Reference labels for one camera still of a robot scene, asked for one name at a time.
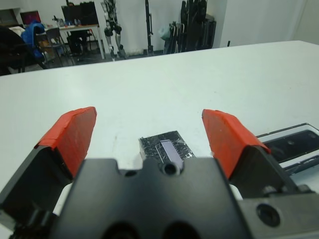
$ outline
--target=office chair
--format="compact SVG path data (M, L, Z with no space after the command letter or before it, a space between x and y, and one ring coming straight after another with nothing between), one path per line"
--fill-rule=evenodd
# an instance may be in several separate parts
M38 64L47 69L42 63L44 58L36 58L30 45L10 29L0 26L0 68L2 74L9 74L11 67L18 72L25 72L25 67Z
M60 34L59 28L52 28L46 31L46 40L49 42L48 46L43 46L42 48L51 48L54 52L54 55L59 59L61 66L63 66L62 60L60 58L60 55L58 53L58 49L62 48L64 54L70 58L68 49L66 48L64 41Z

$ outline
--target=white wall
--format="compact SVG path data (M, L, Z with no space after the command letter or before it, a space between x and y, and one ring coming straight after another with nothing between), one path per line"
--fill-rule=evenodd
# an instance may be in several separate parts
M20 7L20 0L0 0L0 10Z
M319 1L307 0L304 13L297 28L295 40L319 45Z
M292 40L305 0L228 0L221 47Z
M226 7L227 0L208 0L207 2L207 14L214 16L216 21L216 32L213 48L218 48L220 46L221 36L224 27Z
M65 0L21 0L27 5L27 10L38 10L41 21L53 24L53 16L64 18L61 6L65 5ZM84 0L70 0L75 4L79 4ZM95 8L101 28L101 35L104 46L106 39L104 36L104 28L106 26L104 20L104 12L101 7L102 0L94 0ZM162 50L164 41L160 39L158 30L163 25L168 25L173 21L179 21L180 8L182 0L149 0L150 12L153 16L153 32L152 45L154 50ZM117 0L118 22L122 26L122 44L127 52L141 51L147 49L147 29L146 29L146 13L145 0ZM116 49L115 38L112 43Z

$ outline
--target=humanoid robot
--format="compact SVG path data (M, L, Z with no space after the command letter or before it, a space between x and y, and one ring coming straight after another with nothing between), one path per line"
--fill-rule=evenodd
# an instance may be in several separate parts
M115 40L118 46L118 56L123 57L125 59L125 50L123 45L121 44L121 31L122 28L118 24L118 19L116 16L116 7L115 7L116 0L104 0L101 3L103 11L104 11L104 18L106 21L106 28L104 29L105 37L109 45L109 50L113 60L115 59L114 54L114 47L111 43L111 36L113 36L113 31L115 31Z

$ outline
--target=robot leg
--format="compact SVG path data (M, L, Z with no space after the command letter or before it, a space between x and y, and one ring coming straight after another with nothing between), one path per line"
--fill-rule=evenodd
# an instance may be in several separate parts
M116 40L116 44L117 44L118 50L119 50L118 55L125 59L126 53L125 53L123 45L121 44L121 30L122 30L122 28L119 25L117 25L117 27L115 29L115 32L116 32L115 40Z
M106 41L108 42L108 46L109 46L111 57L114 59L115 58L114 47L112 46L112 42L111 42L111 36L113 36L113 32L112 32L112 30L110 28L106 27L104 29L104 34L105 34L105 37L106 37Z

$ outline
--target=desk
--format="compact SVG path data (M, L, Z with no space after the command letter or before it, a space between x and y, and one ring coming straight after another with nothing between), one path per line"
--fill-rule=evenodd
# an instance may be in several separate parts
M0 190L63 113L87 106L97 110L87 158L130 169L142 167L139 137L170 130L210 156L203 109L231 113L255 135L319 128L318 63L318 45L292 41L2 76ZM309 185L318 190L316 179Z
M94 24L94 25L85 25L85 26L68 26L68 27L59 27L60 31L82 31L82 30L90 30L90 29L96 29L98 34L97 34L97 38L98 38L98 43L99 43L99 48L100 48L100 53L101 53L101 57L104 60L104 53L103 53L103 47L102 47L102 41L101 41L101 37L100 37L100 28L99 25Z

